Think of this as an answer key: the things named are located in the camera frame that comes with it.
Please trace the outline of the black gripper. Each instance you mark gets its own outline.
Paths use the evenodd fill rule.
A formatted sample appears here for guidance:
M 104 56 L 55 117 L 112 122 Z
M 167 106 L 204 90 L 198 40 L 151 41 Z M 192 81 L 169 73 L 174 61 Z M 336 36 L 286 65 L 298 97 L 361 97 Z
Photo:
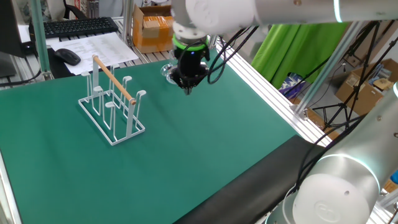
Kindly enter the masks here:
M 178 71 L 174 70 L 170 77 L 178 85 L 185 94 L 190 95 L 194 87 L 196 87 L 208 74 L 207 67 L 201 64 L 203 58 L 207 61 L 210 60 L 210 50 L 208 47 L 203 49 L 191 51 L 187 50 L 183 54 L 182 59 L 180 56 L 183 53 L 183 49 L 176 48 L 174 50 L 174 56 L 177 59 L 177 66 L 180 67 L 180 72 L 185 77 L 191 77 L 188 81 L 188 86 L 183 78 L 180 77 Z

